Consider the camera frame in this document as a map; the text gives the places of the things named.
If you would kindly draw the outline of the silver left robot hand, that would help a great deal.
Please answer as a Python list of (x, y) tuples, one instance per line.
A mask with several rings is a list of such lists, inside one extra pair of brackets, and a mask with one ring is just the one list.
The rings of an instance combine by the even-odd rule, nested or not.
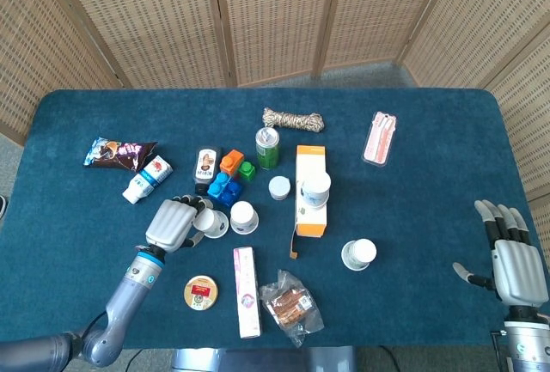
[(200, 196), (184, 195), (164, 200), (145, 232), (148, 245), (165, 253), (173, 253), (182, 247), (196, 247), (205, 234), (200, 230), (191, 237), (188, 234), (208, 206), (211, 206), (211, 201)]

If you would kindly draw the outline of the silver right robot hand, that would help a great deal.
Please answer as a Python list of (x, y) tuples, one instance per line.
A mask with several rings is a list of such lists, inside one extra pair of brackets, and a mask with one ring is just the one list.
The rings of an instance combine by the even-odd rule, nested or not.
[(492, 275), (474, 274), (458, 262), (452, 265), (455, 273), (468, 284), (494, 291), (508, 307), (538, 308), (548, 302), (541, 255), (519, 210), (486, 199), (475, 201), (474, 208), (485, 226)]

